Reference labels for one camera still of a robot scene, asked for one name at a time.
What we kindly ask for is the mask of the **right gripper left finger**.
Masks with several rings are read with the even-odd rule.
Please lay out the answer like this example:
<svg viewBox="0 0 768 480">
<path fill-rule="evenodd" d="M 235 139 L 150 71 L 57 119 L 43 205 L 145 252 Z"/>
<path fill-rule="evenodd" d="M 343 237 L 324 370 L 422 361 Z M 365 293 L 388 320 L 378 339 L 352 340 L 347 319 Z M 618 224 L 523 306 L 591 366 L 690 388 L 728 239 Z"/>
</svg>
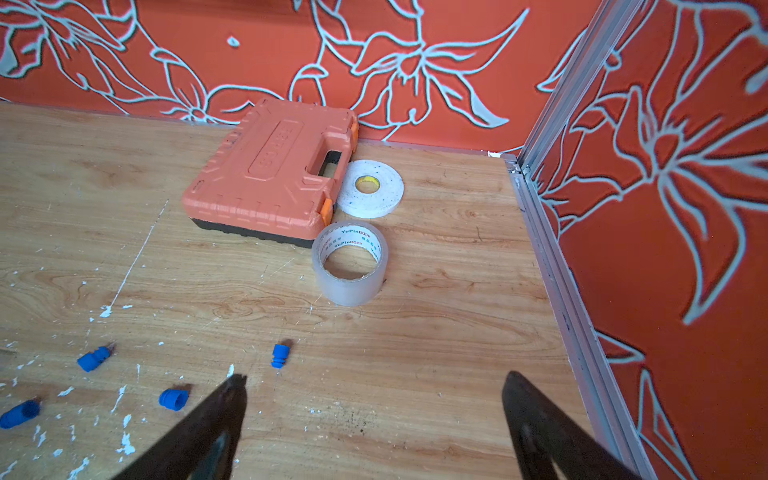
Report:
<svg viewBox="0 0 768 480">
<path fill-rule="evenodd" d="M 247 377 L 222 382 L 117 479 L 229 479 L 248 404 Z"/>
</svg>

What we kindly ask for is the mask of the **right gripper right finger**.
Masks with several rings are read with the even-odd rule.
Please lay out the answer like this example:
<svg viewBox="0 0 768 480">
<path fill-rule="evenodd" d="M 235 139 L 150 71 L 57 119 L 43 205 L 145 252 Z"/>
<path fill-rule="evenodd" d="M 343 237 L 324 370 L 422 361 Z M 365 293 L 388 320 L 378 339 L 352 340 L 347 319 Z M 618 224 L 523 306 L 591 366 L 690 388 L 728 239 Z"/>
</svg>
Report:
<svg viewBox="0 0 768 480">
<path fill-rule="evenodd" d="M 502 404 L 524 479 L 636 479 L 517 371 L 507 374 Z"/>
</svg>

